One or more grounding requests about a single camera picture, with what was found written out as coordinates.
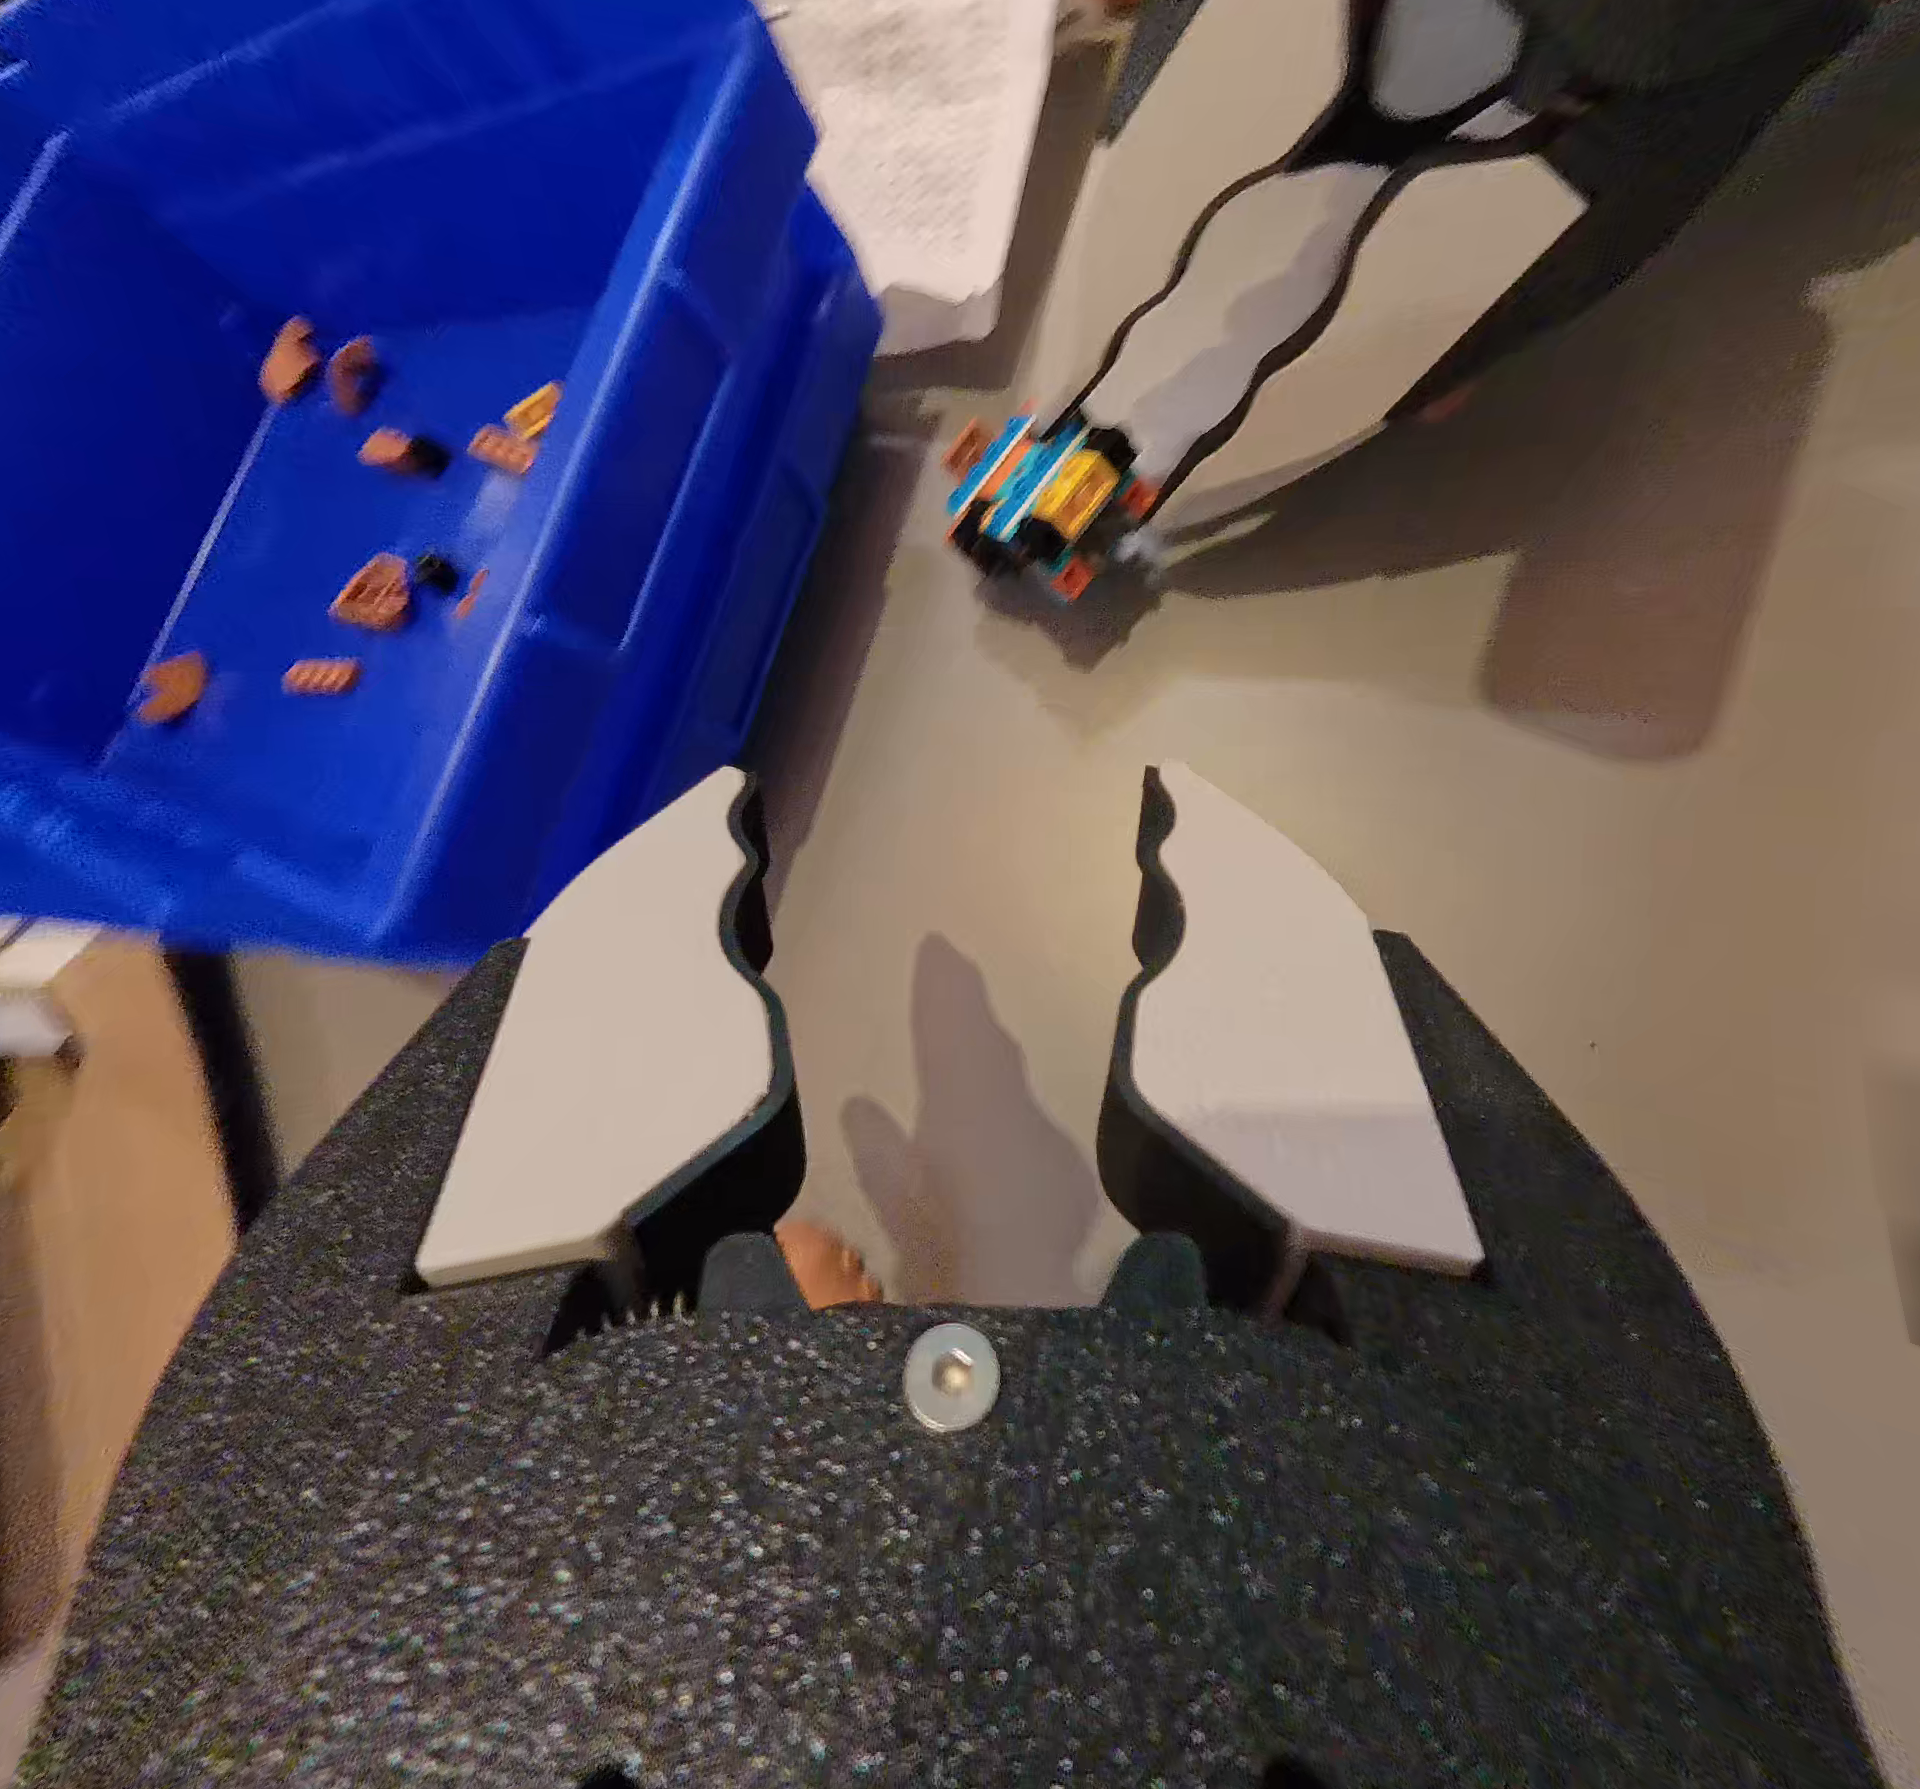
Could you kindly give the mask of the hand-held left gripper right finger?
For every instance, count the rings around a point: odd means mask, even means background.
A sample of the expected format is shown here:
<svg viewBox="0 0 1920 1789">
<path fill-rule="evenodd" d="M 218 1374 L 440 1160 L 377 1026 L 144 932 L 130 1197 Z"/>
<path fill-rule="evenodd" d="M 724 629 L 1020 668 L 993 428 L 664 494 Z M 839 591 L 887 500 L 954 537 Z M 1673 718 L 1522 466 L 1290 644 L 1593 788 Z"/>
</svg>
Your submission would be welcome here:
<svg viewBox="0 0 1920 1789">
<path fill-rule="evenodd" d="M 1357 1257 L 1469 1276 L 1484 1249 L 1380 955 L 1347 888 L 1186 764 L 1142 776 L 1137 970 L 1103 1186 L 1212 1276 Z"/>
</svg>

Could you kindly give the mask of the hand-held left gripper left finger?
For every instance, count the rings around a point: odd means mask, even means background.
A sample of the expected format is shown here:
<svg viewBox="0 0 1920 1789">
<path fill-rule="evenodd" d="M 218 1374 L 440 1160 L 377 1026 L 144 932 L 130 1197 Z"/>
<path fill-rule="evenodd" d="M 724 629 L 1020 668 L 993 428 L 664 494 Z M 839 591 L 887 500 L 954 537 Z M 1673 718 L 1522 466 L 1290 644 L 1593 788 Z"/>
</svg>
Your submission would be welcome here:
<svg viewBox="0 0 1920 1789">
<path fill-rule="evenodd" d="M 767 863 L 757 779 L 718 768 L 528 924 L 416 1247 L 426 1289 L 608 1260 L 692 1194 L 753 1229 L 786 1213 L 804 1129 Z"/>
</svg>

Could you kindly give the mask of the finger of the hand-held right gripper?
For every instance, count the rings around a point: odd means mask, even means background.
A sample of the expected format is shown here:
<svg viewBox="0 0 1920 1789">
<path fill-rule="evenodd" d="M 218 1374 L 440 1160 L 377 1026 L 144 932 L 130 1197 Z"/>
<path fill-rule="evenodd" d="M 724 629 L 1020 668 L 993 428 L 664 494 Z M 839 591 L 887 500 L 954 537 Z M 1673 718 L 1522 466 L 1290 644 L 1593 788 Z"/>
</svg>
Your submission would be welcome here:
<svg viewBox="0 0 1920 1789">
<path fill-rule="evenodd" d="M 1239 194 L 1152 314 L 1152 457 L 1186 454 L 1268 352 L 1320 330 L 1263 381 L 1154 529 L 1201 529 L 1374 438 L 1585 209 L 1530 155 L 1479 155 L 1398 187 L 1380 168 L 1323 164 Z"/>
<path fill-rule="evenodd" d="M 1284 159 L 1347 72 L 1348 0 L 1201 0 L 1128 115 L 1115 51 L 1070 49 L 1030 181 L 1033 394 L 1075 405 L 1126 314 L 1163 288 L 1203 206 Z M 1239 192 L 1083 410 L 1093 423 L 1222 423 L 1259 363 L 1335 294 L 1365 173 L 1320 167 Z"/>
</svg>

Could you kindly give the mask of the colourful toy brick model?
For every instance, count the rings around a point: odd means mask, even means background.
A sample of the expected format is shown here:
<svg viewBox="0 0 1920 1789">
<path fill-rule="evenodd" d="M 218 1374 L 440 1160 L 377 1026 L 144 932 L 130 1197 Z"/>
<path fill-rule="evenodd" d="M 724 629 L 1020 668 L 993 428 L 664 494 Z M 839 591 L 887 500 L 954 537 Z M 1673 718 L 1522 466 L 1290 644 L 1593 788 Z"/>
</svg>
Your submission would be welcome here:
<svg viewBox="0 0 1920 1789">
<path fill-rule="evenodd" d="M 962 428 L 942 459 L 953 482 L 946 542 L 981 577 L 1029 577 L 1075 605 L 1141 548 L 1160 487 L 1131 438 L 1079 410 L 1053 425 L 1037 412 Z"/>
</svg>

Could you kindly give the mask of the blue plastic bin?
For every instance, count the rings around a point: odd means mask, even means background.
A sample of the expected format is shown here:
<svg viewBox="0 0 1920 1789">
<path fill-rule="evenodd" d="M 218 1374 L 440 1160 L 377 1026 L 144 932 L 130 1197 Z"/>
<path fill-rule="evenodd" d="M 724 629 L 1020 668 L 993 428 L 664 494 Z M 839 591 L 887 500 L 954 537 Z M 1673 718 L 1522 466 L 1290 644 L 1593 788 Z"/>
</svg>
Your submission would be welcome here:
<svg viewBox="0 0 1920 1789">
<path fill-rule="evenodd" d="M 734 764 L 882 333 L 815 142 L 753 0 L 9 5 L 5 912 L 455 964 Z M 267 402 L 292 316 L 373 337 L 365 414 Z M 337 625 L 378 553 L 462 584 Z"/>
</svg>

